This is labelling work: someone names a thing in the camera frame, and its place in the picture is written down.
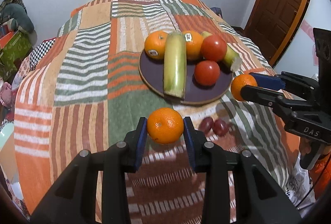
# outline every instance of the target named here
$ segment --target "hand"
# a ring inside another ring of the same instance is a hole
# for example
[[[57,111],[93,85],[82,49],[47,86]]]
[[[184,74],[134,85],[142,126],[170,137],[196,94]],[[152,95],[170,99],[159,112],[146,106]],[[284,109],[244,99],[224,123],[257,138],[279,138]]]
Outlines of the hand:
[[[306,138],[300,138],[300,145],[299,145],[299,150],[301,155],[309,154],[310,151],[312,150],[310,146],[311,140],[308,140]],[[331,152],[331,146],[326,146],[322,155],[327,155]]]

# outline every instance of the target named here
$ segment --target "wooden door frame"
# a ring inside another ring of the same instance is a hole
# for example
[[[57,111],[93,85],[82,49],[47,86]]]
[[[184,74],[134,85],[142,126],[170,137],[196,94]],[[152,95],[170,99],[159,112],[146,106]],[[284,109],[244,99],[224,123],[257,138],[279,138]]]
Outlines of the wooden door frame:
[[[269,61],[269,64],[272,67],[278,62],[278,60],[280,59],[280,56],[282,56],[282,54],[285,52],[286,48],[290,45],[290,43],[291,43],[294,35],[296,34],[296,32],[297,32],[297,30],[298,30],[298,28],[299,28],[299,26],[302,22],[302,19],[303,19],[305,13],[306,13],[309,1],[310,0],[302,0],[301,1],[299,9],[297,11],[296,16],[294,17],[294,20],[292,22],[292,25],[291,25],[290,29],[288,30],[288,32],[287,32],[284,40],[282,41],[281,45],[276,50],[276,53],[274,54],[274,56]],[[259,3],[260,3],[260,0],[255,0],[254,7],[252,9],[251,15],[249,16],[249,19],[248,19],[247,24],[246,24],[245,29],[244,29],[244,35],[247,34],[248,28],[251,25],[252,20],[254,18],[254,15],[255,15],[255,13],[258,9]]]

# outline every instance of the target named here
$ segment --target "bedspread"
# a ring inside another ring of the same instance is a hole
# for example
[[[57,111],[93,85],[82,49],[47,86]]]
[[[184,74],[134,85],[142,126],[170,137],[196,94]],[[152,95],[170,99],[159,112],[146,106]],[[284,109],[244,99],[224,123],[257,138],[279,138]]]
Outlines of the bedspread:
[[[237,34],[200,0],[94,0],[74,10],[57,38],[30,55],[31,71],[16,97],[15,152],[29,212],[80,150],[106,150],[135,129],[140,117],[160,107],[190,116],[196,128],[206,116],[222,117],[231,124],[229,133],[218,137],[211,131],[208,140],[228,151],[250,149],[285,189],[299,138],[284,131],[270,108],[237,102],[230,91],[200,107],[172,105],[143,83],[138,58],[148,34],[157,30],[221,35],[243,59],[235,75],[275,74],[251,40]],[[190,168],[183,139],[171,146],[148,141],[140,170],[126,176],[132,223],[200,223],[204,180],[204,174]],[[231,221],[235,221],[231,174],[229,184]]]

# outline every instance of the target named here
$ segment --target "orange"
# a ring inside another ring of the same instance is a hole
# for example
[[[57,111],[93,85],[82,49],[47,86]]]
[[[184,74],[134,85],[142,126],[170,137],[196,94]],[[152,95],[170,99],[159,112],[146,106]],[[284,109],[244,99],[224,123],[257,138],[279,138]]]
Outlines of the orange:
[[[241,89],[246,86],[246,85],[250,85],[250,86],[254,86],[257,87],[258,84],[256,83],[256,80],[253,76],[251,75],[238,75],[231,84],[231,93],[233,95],[233,97],[240,102],[245,101],[241,95],[240,95],[240,91]]]
[[[164,59],[164,49],[168,34],[162,30],[155,31],[145,40],[145,52],[147,56],[155,60]]]
[[[159,144],[176,142],[184,132],[182,116],[171,108],[160,108],[147,119],[147,132]]]
[[[194,61],[201,58],[201,45],[204,40],[200,33],[193,30],[183,31],[186,43],[186,59]]]

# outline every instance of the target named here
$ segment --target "door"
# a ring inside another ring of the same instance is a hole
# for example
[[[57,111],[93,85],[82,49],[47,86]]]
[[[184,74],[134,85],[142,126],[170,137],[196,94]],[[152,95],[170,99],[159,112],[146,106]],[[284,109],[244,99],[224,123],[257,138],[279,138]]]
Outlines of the door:
[[[245,35],[273,65],[294,35],[308,0],[257,0]]]

